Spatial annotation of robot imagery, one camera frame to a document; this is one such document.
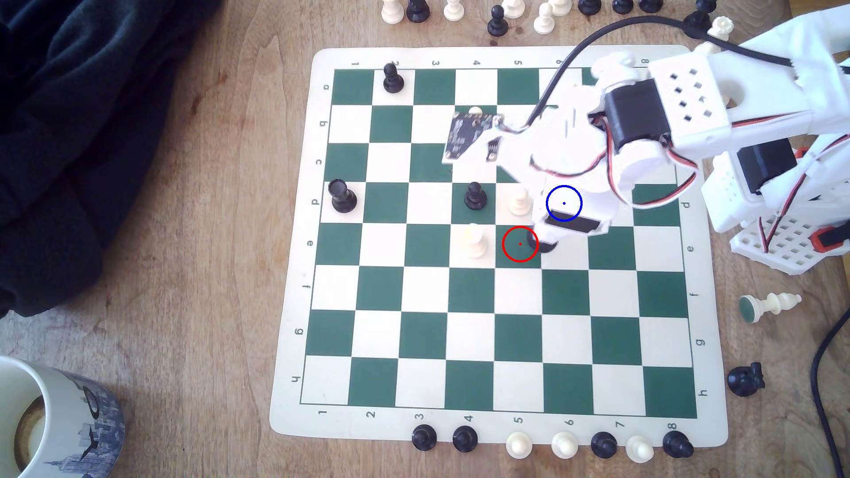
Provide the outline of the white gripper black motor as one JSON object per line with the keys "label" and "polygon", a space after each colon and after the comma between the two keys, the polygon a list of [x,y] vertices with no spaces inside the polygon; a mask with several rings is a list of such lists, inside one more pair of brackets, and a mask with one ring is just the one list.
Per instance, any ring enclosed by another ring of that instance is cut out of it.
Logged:
{"label": "white gripper black motor", "polygon": [[572,86],[552,99],[555,107],[545,107],[524,131],[505,119],[494,124],[488,142],[498,144],[495,162],[528,191],[539,240],[604,234],[620,201],[604,184],[606,130],[591,117],[601,111],[602,91]]}

